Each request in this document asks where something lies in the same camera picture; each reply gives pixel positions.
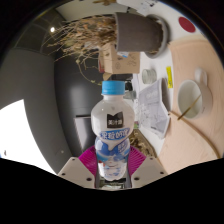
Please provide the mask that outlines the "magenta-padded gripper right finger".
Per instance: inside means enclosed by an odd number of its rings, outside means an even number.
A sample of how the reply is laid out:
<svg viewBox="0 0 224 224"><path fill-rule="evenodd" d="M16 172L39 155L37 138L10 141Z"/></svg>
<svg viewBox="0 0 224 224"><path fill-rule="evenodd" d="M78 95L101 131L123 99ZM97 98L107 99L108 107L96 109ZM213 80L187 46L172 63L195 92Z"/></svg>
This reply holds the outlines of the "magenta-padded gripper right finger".
<svg viewBox="0 0 224 224"><path fill-rule="evenodd" d="M130 148L126 188L140 188L165 176L167 176L167 172L157 158L145 156L134 147Z"/></svg>

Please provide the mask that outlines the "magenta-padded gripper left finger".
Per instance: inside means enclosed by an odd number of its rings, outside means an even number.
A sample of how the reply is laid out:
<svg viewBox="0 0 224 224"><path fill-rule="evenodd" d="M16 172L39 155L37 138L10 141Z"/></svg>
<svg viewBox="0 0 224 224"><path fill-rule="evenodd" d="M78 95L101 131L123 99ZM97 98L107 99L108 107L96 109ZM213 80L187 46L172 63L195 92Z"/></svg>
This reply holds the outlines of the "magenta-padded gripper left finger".
<svg viewBox="0 0 224 224"><path fill-rule="evenodd" d="M71 157L58 176L84 188L99 186L98 163L95 148L91 146L79 157Z"/></svg>

